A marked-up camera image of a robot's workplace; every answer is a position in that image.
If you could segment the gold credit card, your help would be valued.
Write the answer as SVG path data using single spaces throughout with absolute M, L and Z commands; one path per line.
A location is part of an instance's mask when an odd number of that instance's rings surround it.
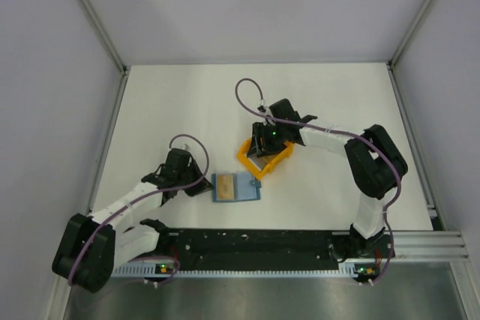
M 232 201 L 235 198 L 233 175 L 217 175 L 216 190 L 218 201 Z

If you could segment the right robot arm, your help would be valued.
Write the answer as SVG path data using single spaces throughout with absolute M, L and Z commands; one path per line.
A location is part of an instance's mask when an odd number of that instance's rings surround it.
M 357 135 L 346 130 L 315 125 L 314 115 L 301 117 L 287 99 L 271 106 L 261 103 L 254 115 L 251 138 L 238 152 L 238 160 L 261 179 L 293 152 L 295 145 L 321 148 L 345 157 L 359 188 L 358 210 L 349 228 L 347 249 L 357 256 L 369 256 L 389 229 L 384 202 L 390 190 L 401 191 L 408 165 L 386 129 L 375 124 Z

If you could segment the yellow plastic bin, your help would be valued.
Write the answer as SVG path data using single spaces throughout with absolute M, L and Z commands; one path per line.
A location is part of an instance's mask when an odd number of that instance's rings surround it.
M 252 138 L 243 142 L 237 152 L 236 158 L 246 170 L 248 170 L 257 180 L 261 180 L 265 175 L 272 173 L 275 168 L 285 159 L 293 154 L 294 144 L 286 143 L 286 147 L 280 153 L 266 157 L 248 157 L 248 150 L 252 145 Z

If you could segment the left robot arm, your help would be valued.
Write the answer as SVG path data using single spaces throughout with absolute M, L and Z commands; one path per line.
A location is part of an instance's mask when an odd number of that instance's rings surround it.
M 52 261 L 52 272 L 88 292 L 101 290 L 113 271 L 151 254 L 179 269 L 169 228 L 147 213 L 184 192 L 189 197 L 212 190 L 193 155 L 172 148 L 164 163 L 111 205 L 89 215 L 74 214 L 67 222 Z

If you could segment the silver card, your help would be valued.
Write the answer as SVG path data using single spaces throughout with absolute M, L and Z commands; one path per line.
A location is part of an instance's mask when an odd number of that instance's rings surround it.
M 253 156 L 253 157 L 250 157 L 249 158 L 249 161 L 255 165 L 255 167 L 262 171 L 264 170 L 265 167 L 267 167 L 267 165 L 270 163 L 271 161 L 271 157 L 257 157 L 257 156 Z

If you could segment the blue leather card holder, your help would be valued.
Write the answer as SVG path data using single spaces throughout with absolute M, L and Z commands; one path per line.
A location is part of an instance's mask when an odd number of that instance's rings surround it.
M 216 190 L 216 177 L 217 175 L 233 175 L 235 198 L 232 201 L 218 201 Z M 261 199 L 260 189 L 262 187 L 261 182 L 249 173 L 249 172 L 236 172 L 236 173 L 222 173 L 213 174 L 211 177 L 211 183 L 214 186 L 212 192 L 212 201 L 216 203 L 234 203 L 234 202 L 249 202 L 257 201 Z

